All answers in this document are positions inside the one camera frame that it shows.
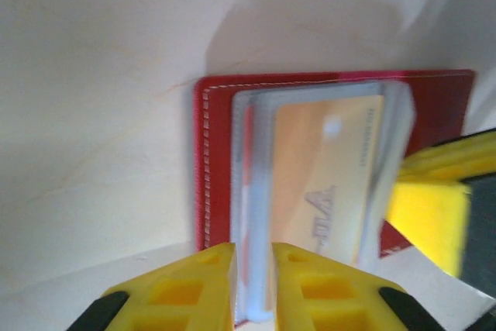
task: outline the card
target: card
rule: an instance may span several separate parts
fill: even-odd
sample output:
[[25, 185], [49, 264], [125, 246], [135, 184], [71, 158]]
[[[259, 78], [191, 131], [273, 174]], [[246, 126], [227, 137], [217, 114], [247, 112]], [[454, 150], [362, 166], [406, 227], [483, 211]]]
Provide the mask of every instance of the card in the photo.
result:
[[370, 95], [279, 107], [272, 241], [356, 261], [383, 102]]

